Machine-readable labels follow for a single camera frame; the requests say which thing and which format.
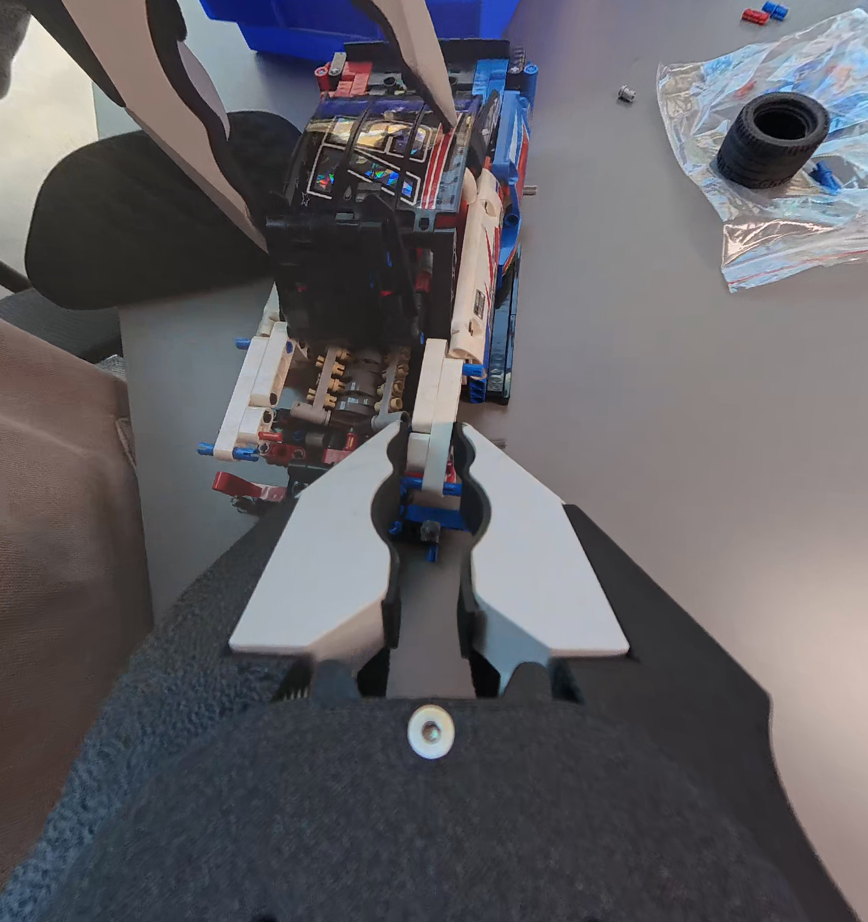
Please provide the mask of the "white brick beam with pins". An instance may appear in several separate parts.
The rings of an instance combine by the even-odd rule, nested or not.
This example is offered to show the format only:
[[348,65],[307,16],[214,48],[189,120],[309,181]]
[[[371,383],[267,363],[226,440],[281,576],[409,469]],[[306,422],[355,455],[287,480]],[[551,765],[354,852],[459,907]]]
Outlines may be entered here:
[[411,432],[429,433],[428,461],[413,503],[439,509],[456,509],[458,501],[445,494],[447,467],[463,383],[463,359],[451,358],[449,340],[429,339],[421,366]]

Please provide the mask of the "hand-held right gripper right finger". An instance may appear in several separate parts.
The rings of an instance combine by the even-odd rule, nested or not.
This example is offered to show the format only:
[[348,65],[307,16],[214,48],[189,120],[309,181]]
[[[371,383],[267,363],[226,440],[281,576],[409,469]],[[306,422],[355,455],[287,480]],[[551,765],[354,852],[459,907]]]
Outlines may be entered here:
[[567,504],[471,424],[454,431],[470,537],[458,601],[461,652],[477,693],[503,693],[533,664],[618,659],[630,644]]

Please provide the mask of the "clear zip bag red seal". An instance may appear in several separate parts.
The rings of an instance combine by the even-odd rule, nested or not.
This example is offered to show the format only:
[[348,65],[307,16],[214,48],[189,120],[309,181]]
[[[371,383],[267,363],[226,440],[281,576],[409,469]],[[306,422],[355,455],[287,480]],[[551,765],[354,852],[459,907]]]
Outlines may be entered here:
[[[855,8],[772,43],[703,63],[661,65],[657,99],[673,153],[723,220],[731,291],[823,264],[868,261],[868,13]],[[716,155],[752,99],[806,95],[830,131],[787,183],[764,190],[724,178]]]

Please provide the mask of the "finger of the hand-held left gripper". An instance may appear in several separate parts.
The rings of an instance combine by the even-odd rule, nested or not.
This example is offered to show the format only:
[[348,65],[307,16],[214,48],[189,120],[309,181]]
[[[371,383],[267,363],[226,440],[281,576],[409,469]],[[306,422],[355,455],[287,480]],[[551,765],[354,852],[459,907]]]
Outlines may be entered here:
[[187,45],[180,2],[64,1],[115,97],[245,237],[267,251],[253,186],[219,92]]
[[448,68],[424,1],[363,1],[362,10],[382,29],[397,52],[410,86],[445,130],[458,122]]

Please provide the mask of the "grey desk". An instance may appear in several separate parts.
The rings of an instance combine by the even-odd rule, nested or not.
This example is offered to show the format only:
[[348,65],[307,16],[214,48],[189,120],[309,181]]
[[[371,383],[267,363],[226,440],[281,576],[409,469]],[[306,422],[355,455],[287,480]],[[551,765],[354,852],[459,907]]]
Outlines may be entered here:
[[[521,2],[539,67],[505,408],[467,409],[768,691],[795,811],[868,920],[868,264],[729,293],[660,63],[868,2]],[[621,86],[635,101],[617,99]]]

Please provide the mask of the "blue storage bin white label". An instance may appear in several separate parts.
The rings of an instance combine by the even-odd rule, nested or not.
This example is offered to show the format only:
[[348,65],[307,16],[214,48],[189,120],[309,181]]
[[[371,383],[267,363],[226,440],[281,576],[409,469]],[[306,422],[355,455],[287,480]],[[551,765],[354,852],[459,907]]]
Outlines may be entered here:
[[[500,39],[518,1],[427,1],[441,40]],[[349,1],[201,1],[209,19],[237,25],[254,52],[329,61],[344,45],[381,41],[379,25]]]

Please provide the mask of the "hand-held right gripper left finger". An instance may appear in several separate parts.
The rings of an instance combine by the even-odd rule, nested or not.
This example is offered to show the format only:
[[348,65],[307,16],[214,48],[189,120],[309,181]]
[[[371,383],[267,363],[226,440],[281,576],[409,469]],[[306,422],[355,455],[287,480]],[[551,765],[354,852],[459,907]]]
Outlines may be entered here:
[[402,623],[399,552],[409,435],[394,421],[306,487],[229,638],[246,671],[309,685],[326,663],[359,693],[386,693]]

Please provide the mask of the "black rubber toy tyre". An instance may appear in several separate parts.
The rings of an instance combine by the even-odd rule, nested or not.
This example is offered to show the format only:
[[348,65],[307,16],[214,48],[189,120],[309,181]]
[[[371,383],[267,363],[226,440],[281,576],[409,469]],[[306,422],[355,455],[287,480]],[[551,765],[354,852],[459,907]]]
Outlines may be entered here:
[[753,190],[773,189],[792,178],[825,141],[827,109],[793,92],[762,94],[740,110],[716,155],[721,175]]

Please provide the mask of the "brick-built toy race car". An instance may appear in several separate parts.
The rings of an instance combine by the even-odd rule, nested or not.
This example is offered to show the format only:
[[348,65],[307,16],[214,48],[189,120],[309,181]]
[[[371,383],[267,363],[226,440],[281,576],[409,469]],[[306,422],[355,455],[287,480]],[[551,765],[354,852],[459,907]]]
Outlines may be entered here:
[[[267,220],[274,290],[214,442],[197,453],[286,470],[284,487],[218,474],[261,515],[394,421],[412,420],[426,342],[463,359],[460,401],[506,405],[519,312],[521,198],[538,67],[507,40],[442,40],[458,122],[445,130],[380,42],[316,70],[320,102]],[[412,502],[393,537],[439,556],[456,509]]]

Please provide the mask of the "black mesh chair pad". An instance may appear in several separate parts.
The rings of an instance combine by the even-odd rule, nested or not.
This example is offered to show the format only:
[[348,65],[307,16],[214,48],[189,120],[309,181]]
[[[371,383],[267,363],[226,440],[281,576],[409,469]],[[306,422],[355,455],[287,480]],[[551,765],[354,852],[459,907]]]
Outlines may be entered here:
[[266,279],[269,258],[143,131],[63,158],[36,198],[26,275],[55,305],[100,310]]

